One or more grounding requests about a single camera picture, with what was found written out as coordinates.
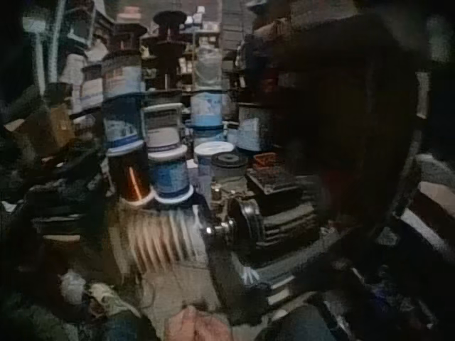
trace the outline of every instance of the hand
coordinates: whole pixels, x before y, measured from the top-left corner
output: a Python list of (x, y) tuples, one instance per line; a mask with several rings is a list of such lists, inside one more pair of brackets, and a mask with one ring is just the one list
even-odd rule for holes
[(195, 341), (233, 341), (227, 325), (213, 316), (198, 312)]
[(194, 341), (197, 310), (189, 305), (166, 321), (165, 341)]

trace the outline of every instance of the cardboard box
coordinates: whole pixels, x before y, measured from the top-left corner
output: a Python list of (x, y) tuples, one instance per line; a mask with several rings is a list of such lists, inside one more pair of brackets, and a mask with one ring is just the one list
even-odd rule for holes
[(51, 156), (75, 138), (65, 104), (48, 108), (42, 104), (26, 119), (5, 126), (14, 134), (26, 160)]

